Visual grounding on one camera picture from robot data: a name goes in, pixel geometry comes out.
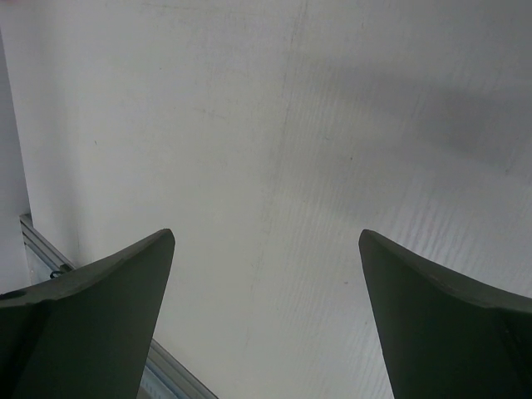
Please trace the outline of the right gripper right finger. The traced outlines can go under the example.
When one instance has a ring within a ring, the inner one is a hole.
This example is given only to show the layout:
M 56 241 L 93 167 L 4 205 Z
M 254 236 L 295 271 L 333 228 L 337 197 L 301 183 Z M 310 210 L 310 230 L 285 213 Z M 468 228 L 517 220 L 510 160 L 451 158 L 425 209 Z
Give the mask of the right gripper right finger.
M 529 398 L 531 300 L 365 229 L 359 238 L 396 398 Z

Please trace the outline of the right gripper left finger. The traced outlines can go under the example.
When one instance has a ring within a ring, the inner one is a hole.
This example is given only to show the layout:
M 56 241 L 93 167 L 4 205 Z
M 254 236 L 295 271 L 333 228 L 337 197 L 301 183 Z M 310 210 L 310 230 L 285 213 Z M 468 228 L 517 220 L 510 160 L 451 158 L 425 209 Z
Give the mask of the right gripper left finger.
M 1 297 L 3 398 L 134 398 L 175 251 L 162 229 Z

